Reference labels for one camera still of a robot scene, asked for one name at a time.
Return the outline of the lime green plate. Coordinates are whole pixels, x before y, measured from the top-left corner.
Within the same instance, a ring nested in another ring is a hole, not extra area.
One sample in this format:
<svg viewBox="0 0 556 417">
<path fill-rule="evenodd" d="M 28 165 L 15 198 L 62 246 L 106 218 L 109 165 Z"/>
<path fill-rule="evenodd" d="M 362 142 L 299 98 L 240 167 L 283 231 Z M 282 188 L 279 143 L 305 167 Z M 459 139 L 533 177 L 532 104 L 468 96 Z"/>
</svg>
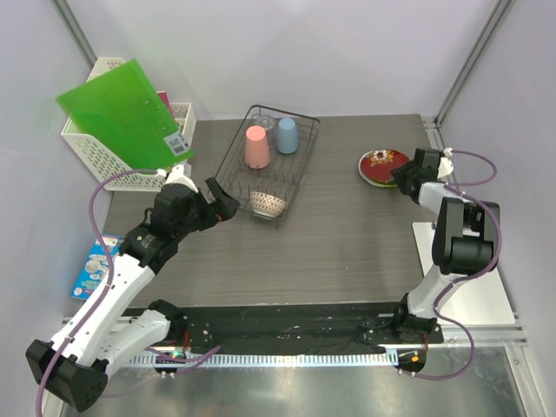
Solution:
<svg viewBox="0 0 556 417">
<path fill-rule="evenodd" d="M 368 180 L 368 183 L 379 188 L 397 188 L 395 182 L 375 182 L 372 180 Z"/>
</svg>

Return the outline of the white scalloped plate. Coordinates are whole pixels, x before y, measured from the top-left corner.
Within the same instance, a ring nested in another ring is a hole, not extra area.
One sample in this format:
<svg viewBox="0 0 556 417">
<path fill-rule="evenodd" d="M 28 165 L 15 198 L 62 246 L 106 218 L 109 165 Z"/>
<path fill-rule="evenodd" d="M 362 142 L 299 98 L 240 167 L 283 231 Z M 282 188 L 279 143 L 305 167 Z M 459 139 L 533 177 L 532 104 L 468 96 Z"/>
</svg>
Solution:
<svg viewBox="0 0 556 417">
<path fill-rule="evenodd" d="M 367 183 L 369 183 L 369 184 L 371 184 L 371 185 L 374 185 L 374 186 L 376 185 L 376 183 L 375 183 L 373 180 L 371 180 L 370 178 L 368 178 L 368 177 L 365 175 L 365 173 L 362 171 L 361 167 L 359 167 L 359 166 L 358 166 L 358 172 L 359 172 L 360 177 L 361 177 L 365 182 L 367 182 Z"/>
</svg>

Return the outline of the pink plastic cup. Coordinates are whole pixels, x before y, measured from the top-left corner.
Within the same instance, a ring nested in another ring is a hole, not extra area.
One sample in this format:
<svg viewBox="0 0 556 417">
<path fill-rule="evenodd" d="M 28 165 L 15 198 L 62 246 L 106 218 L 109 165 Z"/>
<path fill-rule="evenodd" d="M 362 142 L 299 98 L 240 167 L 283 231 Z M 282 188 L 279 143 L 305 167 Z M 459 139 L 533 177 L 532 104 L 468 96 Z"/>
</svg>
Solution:
<svg viewBox="0 0 556 417">
<path fill-rule="evenodd" d="M 261 126 L 251 126 L 245 136 L 245 163 L 251 169 L 264 169 L 270 163 L 266 130 Z"/>
</svg>

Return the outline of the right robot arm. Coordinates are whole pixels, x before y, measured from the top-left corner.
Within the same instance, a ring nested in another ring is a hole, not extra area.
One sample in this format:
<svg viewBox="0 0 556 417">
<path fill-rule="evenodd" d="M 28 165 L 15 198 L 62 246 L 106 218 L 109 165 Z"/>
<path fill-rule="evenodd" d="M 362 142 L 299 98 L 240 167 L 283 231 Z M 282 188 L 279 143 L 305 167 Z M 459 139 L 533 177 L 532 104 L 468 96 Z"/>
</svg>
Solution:
<svg viewBox="0 0 556 417">
<path fill-rule="evenodd" d="M 361 177 L 376 187 L 398 189 L 437 217 L 431 247 L 432 266 L 408 291 L 381 329 L 404 343 L 431 334 L 441 308 L 459 287 L 495 268 L 500 255 L 500 208 L 475 201 L 444 182 L 452 168 L 451 150 L 418 148 L 413 157 L 393 149 L 364 154 Z M 319 284 L 365 282 L 373 286 L 403 278 L 407 258 L 395 247 L 399 208 L 394 198 L 354 196 L 330 180 L 320 200 L 298 210 L 280 231 L 235 231 L 219 235 L 209 265 L 221 278 L 244 278 L 259 285 L 273 282 L 280 294 L 301 301 L 315 298 Z"/>
</svg>

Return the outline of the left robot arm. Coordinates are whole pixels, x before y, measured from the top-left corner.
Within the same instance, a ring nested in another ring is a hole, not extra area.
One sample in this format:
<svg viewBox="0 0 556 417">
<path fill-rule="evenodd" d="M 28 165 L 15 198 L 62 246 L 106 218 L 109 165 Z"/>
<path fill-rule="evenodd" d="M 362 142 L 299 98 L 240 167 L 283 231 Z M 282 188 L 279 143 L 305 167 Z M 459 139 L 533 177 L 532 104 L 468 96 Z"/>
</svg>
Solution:
<svg viewBox="0 0 556 417">
<path fill-rule="evenodd" d="M 115 334 L 110 331 L 136 295 L 161 271 L 193 232 L 233 218 L 241 204 L 215 178 L 206 181 L 214 200 L 189 186 L 161 188 L 141 223 L 125 236 L 109 273 L 74 317 L 49 341 L 34 340 L 25 357 L 41 393 L 82 412 L 103 394 L 109 378 L 131 357 L 161 341 L 178 345 L 186 320 L 179 308 L 158 300 Z"/>
</svg>

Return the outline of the red floral plate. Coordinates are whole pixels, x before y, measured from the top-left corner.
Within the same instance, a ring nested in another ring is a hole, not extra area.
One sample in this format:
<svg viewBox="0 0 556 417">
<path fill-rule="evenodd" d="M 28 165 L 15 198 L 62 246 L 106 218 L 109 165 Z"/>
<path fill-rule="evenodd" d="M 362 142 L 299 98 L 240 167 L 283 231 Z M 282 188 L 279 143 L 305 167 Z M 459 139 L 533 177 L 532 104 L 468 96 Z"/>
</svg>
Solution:
<svg viewBox="0 0 556 417">
<path fill-rule="evenodd" d="M 409 162 L 404 153 L 395 149 L 375 149 L 361 156 L 358 166 L 375 182 L 394 182 L 391 171 Z"/>
</svg>

